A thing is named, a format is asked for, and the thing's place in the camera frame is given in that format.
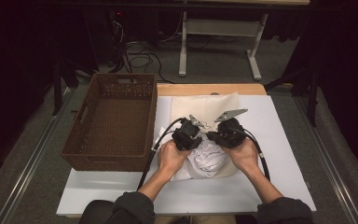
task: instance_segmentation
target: desk leg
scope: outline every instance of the desk leg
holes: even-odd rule
[[[260,25],[258,26],[257,33],[255,35],[255,43],[252,49],[248,49],[247,56],[249,64],[251,65],[252,73],[256,81],[261,80],[260,71],[258,70],[257,61],[255,60],[255,53],[257,52],[258,45],[260,43],[261,35],[263,34],[264,27],[266,26],[267,17],[269,14],[263,14]]]
[[[187,39],[187,12],[183,12],[182,47],[180,50],[180,59],[179,59],[179,77],[186,76],[186,65],[187,65],[186,39]]]

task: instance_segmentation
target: basket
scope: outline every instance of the basket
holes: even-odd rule
[[[95,74],[62,157],[77,171],[143,171],[156,108],[155,75]]]

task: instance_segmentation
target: person's right hand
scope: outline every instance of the person's right hand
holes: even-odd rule
[[[245,174],[254,169],[259,169],[257,149],[249,138],[245,138],[237,147],[222,147],[222,149],[230,156],[234,165]]]

